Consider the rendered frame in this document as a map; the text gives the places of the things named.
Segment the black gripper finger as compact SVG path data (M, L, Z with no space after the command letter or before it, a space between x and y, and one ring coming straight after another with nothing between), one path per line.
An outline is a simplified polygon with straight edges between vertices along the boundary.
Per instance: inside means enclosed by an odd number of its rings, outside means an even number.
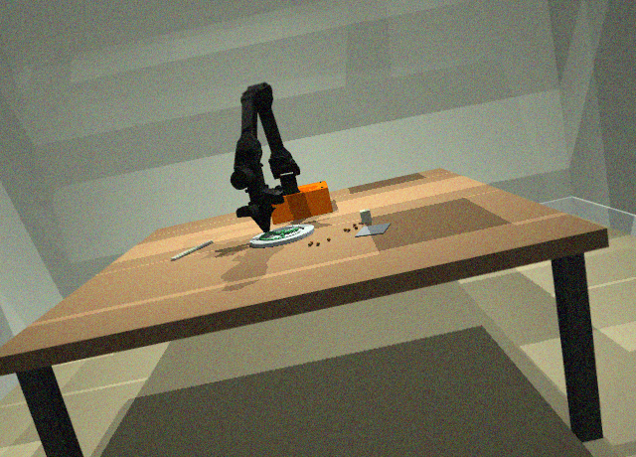
M265 219L266 214L267 214L267 211L251 217L264 233L267 232L267 225L266 225L266 219Z
M275 209L276 209L276 207L275 207L275 208L271 208L271 209L269 209L269 210L264 210L265 212L267 211L267 214L266 214L266 216L265 216L265 219L266 219L266 225L267 225L267 230L270 230L271 214L272 214L272 212L273 212Z

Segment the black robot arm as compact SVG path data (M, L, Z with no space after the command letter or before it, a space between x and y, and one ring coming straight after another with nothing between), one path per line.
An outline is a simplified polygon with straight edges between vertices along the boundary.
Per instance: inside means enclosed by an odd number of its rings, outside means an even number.
M234 172L231 184L237 190L264 182L260 163L261 144L257 139L257 113L259 115L271 154L268 159L274 180L280 179L280 185L265 189L259 187L258 203L264 202L278 205L283 196L300 193L296 177L300 168L291 153L284 148L278 127L271 109L273 101L272 88L267 82L249 85L240 97L241 103L241 136L237 142ZM285 174L291 173L292 174Z

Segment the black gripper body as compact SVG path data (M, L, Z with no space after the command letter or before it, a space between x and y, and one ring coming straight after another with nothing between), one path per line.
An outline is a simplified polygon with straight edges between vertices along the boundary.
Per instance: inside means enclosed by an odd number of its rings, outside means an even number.
M264 185L265 182L247 187L245 192L249 194L250 202L248 203L248 206L243 206L237 209L237 218L252 217L257 214L263 213L264 210L269 210L272 208L272 203L258 203L258 190L259 187L265 189Z

